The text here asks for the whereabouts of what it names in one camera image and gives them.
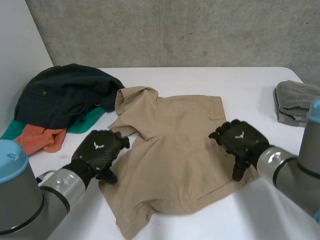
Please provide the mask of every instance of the orange cloth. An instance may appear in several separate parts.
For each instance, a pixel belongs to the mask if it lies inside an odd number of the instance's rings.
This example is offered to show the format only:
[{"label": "orange cloth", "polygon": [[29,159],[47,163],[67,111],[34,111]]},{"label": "orange cloth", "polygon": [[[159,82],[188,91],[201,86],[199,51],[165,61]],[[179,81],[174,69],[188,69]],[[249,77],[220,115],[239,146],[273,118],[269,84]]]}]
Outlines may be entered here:
[{"label": "orange cloth", "polygon": [[48,129],[27,124],[15,141],[19,143],[26,154],[30,155],[39,150],[54,153],[61,149],[67,129]]}]

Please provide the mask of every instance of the table surface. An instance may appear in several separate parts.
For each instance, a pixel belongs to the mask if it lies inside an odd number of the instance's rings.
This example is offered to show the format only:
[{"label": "table surface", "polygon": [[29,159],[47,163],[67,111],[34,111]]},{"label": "table surface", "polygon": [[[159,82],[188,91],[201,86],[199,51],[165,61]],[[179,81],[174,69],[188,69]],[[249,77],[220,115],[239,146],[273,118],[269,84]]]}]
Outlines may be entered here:
[{"label": "table surface", "polygon": [[[148,86],[161,97],[175,95],[221,96],[227,120],[245,120],[272,143],[294,154],[304,129],[277,122],[273,89],[285,80],[301,82],[284,67],[168,67],[103,68],[126,87]],[[117,119],[105,113],[91,128],[103,130]],[[56,153],[39,152],[30,157],[36,176],[70,162],[83,134],[68,133]],[[130,136],[131,143],[135,136]],[[49,240],[121,240],[116,219],[92,180]],[[210,204],[190,215],[156,213],[134,240],[318,240],[320,227],[291,200],[264,179]]]}]

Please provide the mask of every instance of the beige shirt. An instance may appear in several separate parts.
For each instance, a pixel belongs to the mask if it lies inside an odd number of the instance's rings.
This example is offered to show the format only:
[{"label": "beige shirt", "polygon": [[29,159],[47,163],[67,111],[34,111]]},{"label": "beige shirt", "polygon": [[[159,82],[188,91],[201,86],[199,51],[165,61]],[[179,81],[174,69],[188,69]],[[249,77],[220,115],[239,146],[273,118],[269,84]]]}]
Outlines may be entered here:
[{"label": "beige shirt", "polygon": [[118,182],[99,187],[127,240],[156,212],[194,213],[257,176],[251,167],[233,181],[234,157],[208,138],[226,121],[218,96],[162,98],[153,88],[131,87],[118,91],[115,110],[109,128],[139,136],[112,167]]}]

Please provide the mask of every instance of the folded gray towel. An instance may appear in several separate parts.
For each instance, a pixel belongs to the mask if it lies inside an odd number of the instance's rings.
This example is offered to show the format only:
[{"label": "folded gray towel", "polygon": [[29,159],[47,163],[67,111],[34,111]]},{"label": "folded gray towel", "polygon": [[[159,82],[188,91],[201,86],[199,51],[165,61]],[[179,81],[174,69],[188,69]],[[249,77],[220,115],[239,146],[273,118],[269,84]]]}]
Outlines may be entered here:
[{"label": "folded gray towel", "polygon": [[311,103],[320,99],[320,87],[287,80],[276,86],[273,96],[278,122],[304,127]]}]

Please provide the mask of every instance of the logo on robotic hand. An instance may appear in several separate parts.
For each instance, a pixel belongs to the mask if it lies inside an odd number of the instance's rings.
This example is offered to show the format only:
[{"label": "logo on robotic hand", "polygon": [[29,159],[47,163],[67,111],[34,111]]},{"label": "logo on robotic hand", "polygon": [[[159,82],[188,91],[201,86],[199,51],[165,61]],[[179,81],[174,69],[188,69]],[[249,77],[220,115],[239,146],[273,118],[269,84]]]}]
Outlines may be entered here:
[{"label": "logo on robotic hand", "polygon": [[243,138],[244,138],[244,136],[245,136],[245,132],[244,132],[244,131],[242,131],[242,134],[241,134],[241,135],[239,135],[239,136],[235,136],[234,138],[235,138],[235,139],[243,139]]},{"label": "logo on robotic hand", "polygon": [[105,145],[97,145],[96,142],[93,142],[95,149],[101,149],[103,148]]}]

